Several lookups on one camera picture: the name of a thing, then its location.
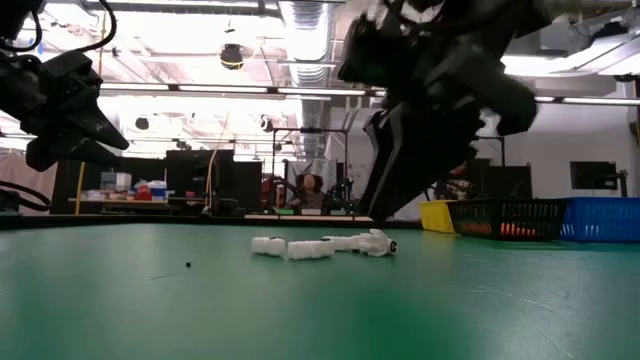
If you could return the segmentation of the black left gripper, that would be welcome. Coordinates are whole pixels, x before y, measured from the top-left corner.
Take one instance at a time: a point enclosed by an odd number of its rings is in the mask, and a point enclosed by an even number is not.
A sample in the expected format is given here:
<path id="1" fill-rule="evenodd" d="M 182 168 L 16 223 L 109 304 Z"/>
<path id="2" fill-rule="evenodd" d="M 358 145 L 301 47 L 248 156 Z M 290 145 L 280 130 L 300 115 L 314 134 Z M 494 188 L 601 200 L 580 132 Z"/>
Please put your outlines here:
<path id="1" fill-rule="evenodd" d="M 1 54 L 3 112 L 19 120 L 23 131 L 73 129 L 88 137 L 33 139 L 26 148 L 26 163 L 32 169 L 44 172 L 63 159 L 120 164 L 116 155 L 98 143 L 120 150 L 129 147 L 98 106 L 103 81 L 92 65 L 89 57 L 75 50 L 46 61 L 29 54 Z"/>

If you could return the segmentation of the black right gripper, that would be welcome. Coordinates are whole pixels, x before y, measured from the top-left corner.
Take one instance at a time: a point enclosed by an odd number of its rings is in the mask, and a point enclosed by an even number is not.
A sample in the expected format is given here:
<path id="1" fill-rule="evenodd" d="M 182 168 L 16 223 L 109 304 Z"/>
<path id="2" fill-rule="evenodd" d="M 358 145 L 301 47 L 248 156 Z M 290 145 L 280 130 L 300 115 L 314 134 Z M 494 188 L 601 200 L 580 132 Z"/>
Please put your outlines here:
<path id="1" fill-rule="evenodd" d="M 468 100 L 500 117 L 506 136 L 527 131 L 534 92 L 505 72 L 510 42 L 534 29 L 535 1 L 376 1 L 352 21 L 340 80 L 384 88 L 410 107 L 376 112 L 364 131 L 373 149 L 359 211 L 386 220 L 474 155 L 483 126 Z"/>

